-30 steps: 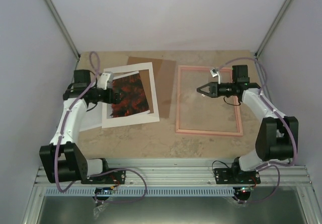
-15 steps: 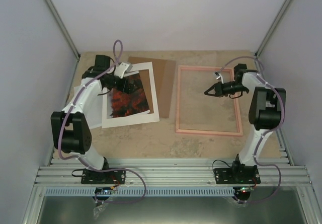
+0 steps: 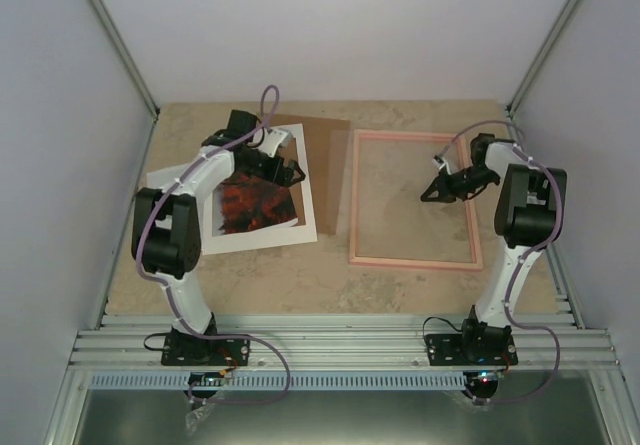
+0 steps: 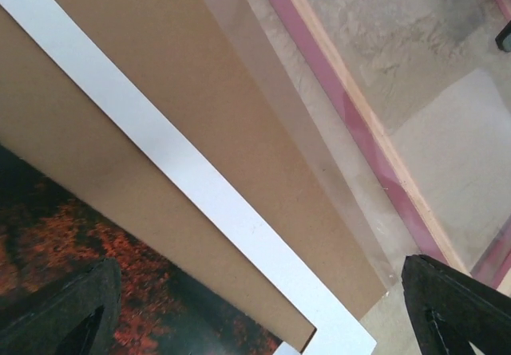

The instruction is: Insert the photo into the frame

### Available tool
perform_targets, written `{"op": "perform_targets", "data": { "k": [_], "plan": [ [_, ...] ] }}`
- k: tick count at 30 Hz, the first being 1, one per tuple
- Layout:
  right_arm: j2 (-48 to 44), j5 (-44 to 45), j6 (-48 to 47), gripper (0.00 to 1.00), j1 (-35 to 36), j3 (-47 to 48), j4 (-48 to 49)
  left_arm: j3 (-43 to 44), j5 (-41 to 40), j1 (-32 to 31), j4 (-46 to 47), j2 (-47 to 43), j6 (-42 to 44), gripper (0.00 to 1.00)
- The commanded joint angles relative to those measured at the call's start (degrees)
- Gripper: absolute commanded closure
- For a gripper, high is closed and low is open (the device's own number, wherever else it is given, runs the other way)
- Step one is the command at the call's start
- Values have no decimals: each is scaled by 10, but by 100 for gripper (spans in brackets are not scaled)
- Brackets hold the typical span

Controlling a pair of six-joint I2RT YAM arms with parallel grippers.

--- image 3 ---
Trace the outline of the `white mat board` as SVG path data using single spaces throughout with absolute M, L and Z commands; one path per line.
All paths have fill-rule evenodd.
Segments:
M 263 228 L 258 231 L 231 235 L 213 233 L 215 225 L 214 210 L 215 195 L 204 203 L 204 218 L 201 225 L 201 240 L 203 255 L 218 255 L 249 250 L 259 250 L 278 246 L 312 243 L 317 241 L 315 212 L 311 182 L 308 171 L 307 152 L 302 124 L 288 124 L 273 127 L 273 130 L 286 130 L 291 136 L 291 142 L 285 147 L 286 159 L 296 159 L 307 177 L 304 181 L 290 188 L 295 205 L 298 221 L 289 227 L 278 225 Z

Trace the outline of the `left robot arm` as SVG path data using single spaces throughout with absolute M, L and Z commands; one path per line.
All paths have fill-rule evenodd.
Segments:
M 256 238 L 298 224 L 290 189 L 306 174 L 281 155 L 291 139 L 290 131 L 234 110 L 177 177 L 136 193 L 131 254 L 139 275 L 161 286 L 175 317 L 158 349 L 162 365 L 230 371 L 247 364 L 249 339 L 220 335 L 203 298 L 196 273 L 202 234 Z

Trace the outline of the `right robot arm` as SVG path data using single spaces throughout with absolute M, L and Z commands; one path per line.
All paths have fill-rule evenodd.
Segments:
M 492 134 L 476 136 L 470 151 L 470 166 L 457 172 L 443 154 L 435 155 L 438 173 L 421 199 L 469 201 L 488 186 L 498 186 L 498 255 L 487 288 L 468 317 L 450 334 L 425 334 L 425 347 L 433 366 L 515 365 L 515 304 L 532 266 L 561 232 L 567 174 L 540 165 L 516 142 Z

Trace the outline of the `red black photo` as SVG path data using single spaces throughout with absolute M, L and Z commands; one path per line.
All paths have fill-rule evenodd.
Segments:
M 298 224 L 288 188 L 236 173 L 212 195 L 212 233 L 237 235 Z

